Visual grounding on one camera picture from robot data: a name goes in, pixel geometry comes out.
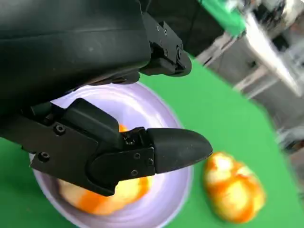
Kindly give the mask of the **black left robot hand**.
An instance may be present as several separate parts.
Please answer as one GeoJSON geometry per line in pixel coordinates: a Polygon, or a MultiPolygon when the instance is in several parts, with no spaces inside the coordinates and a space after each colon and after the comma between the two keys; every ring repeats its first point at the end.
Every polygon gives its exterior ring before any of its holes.
{"type": "Polygon", "coordinates": [[[165,23],[137,0],[3,0],[0,3],[0,135],[34,154],[31,167],[104,196],[119,181],[191,165],[175,148],[189,130],[137,127],[83,98],[52,103],[86,85],[133,84],[140,73],[186,76],[191,60],[165,23]]]}

